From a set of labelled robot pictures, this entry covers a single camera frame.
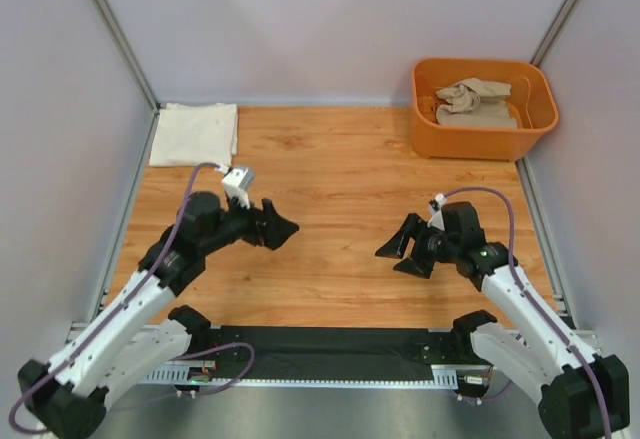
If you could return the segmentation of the white t shirt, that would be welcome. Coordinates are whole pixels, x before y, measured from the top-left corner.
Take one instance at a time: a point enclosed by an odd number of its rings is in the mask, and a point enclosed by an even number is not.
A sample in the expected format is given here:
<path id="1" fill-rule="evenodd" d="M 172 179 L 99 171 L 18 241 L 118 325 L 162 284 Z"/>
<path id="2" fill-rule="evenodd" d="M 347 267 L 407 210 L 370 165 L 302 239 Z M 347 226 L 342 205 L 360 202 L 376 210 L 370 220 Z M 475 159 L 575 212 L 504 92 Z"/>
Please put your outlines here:
<path id="1" fill-rule="evenodd" d="M 238 106 L 166 103 L 149 156 L 151 167 L 189 167 L 200 163 L 230 166 L 237 154 Z"/>

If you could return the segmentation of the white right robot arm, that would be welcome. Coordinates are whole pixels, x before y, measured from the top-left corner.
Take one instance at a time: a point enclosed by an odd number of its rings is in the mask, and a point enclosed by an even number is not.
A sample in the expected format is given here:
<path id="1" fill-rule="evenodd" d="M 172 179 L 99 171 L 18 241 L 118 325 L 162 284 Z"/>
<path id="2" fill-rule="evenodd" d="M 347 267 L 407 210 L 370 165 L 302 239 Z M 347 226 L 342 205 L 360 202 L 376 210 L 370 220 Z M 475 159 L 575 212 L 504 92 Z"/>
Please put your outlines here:
<path id="1" fill-rule="evenodd" d="M 616 356 L 602 356 L 544 301 L 513 252 L 490 242 L 468 202 L 430 204 L 432 216 L 409 214 L 376 256 L 395 270 L 428 278 L 436 264 L 453 264 L 510 319 L 510 334 L 485 311 L 458 318 L 452 354 L 478 357 L 500 369 L 536 405 L 552 438 L 610 438 L 630 424 L 629 374 Z"/>

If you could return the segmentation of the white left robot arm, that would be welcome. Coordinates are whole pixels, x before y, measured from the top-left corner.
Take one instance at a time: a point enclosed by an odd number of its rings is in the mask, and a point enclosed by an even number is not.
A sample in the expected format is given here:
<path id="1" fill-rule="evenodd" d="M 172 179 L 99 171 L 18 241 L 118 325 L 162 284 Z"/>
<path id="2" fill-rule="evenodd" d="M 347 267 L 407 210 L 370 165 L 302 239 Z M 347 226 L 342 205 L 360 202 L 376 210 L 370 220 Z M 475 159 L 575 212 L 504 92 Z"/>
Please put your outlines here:
<path id="1" fill-rule="evenodd" d="M 207 256 L 238 240 L 276 250 L 298 229 L 269 199 L 256 207 L 237 198 L 222 202 L 208 191 L 190 194 L 118 297 L 48 361 L 21 367 L 19 405 L 58 438 L 90 437 L 113 404 L 152 370 L 208 353 L 211 323 L 190 306 L 173 309 L 157 330 L 138 334 L 205 271 Z"/>

